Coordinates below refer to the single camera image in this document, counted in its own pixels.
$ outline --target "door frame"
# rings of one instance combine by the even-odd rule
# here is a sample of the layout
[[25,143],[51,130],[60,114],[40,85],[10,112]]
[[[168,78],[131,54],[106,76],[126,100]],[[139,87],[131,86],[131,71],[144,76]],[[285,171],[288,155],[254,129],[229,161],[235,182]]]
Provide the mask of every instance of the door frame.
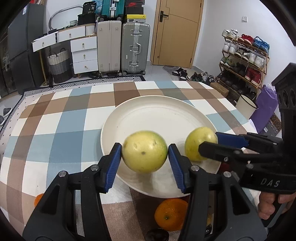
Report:
[[[160,2],[161,2],[161,0],[157,0],[157,2],[156,2],[154,27],[153,27],[153,35],[152,35],[152,44],[151,44],[151,52],[150,52],[151,65],[153,65],[153,59],[154,59],[156,34],[157,34],[158,23],[159,23]],[[197,47],[198,36],[200,34],[200,27],[201,27],[201,21],[202,21],[202,12],[203,12],[204,0],[202,0],[201,4],[202,4],[202,6],[200,8],[200,19],[199,19],[199,22],[198,22],[197,34],[196,34],[196,38],[195,38],[195,45],[194,45],[194,49],[193,49],[192,56],[191,56],[190,68],[192,68],[192,65],[193,65],[193,59],[194,59],[194,54],[195,54],[196,47]]]

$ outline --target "wooden door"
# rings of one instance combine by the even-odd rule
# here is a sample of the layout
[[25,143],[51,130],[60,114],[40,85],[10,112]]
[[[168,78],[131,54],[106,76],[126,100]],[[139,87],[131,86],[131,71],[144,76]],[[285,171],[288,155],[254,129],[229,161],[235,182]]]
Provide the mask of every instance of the wooden door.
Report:
[[202,0],[161,0],[154,65],[190,68],[196,45]]

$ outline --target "white drawer cabinet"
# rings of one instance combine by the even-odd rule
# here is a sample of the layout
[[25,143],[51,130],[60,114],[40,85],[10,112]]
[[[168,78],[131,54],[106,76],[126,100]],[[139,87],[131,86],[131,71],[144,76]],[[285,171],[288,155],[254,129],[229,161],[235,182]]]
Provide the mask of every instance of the white drawer cabinet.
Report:
[[56,33],[45,35],[33,41],[33,52],[56,43]]
[[75,38],[80,38],[85,36],[85,26],[69,28],[66,30],[61,30],[57,33],[57,42],[63,42],[66,40],[71,40]]
[[73,63],[73,67],[75,74],[99,70],[97,59]]
[[71,41],[71,52],[96,48],[97,37],[86,37]]
[[94,60],[94,59],[98,59],[98,52],[96,48],[81,50],[81,51],[73,52],[72,57],[73,57],[73,63],[87,61],[87,60]]

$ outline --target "white trash can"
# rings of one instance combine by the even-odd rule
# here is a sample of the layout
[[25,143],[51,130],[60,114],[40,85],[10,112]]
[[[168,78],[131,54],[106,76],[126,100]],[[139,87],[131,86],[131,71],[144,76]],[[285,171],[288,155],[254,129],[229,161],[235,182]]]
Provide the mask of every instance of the white trash can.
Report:
[[248,120],[250,119],[251,115],[254,113],[258,106],[248,97],[241,95],[235,106],[239,112]]

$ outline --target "blue gripper pad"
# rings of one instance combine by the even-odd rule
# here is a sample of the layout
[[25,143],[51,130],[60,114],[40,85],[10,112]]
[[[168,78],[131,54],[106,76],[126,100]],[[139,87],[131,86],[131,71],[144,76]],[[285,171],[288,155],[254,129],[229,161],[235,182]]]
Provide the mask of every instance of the blue gripper pad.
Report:
[[218,144],[231,146],[233,148],[241,149],[247,147],[249,142],[243,136],[237,136],[232,134],[226,134],[221,132],[216,132],[218,137]]
[[115,143],[107,158],[109,166],[106,169],[104,184],[104,191],[106,193],[113,186],[113,182],[115,180],[116,172],[121,160],[121,147],[120,143]]
[[177,187],[184,194],[190,193],[192,188],[189,175],[189,168],[192,165],[191,162],[187,157],[181,156],[175,144],[170,144],[168,147],[168,159],[170,161]]

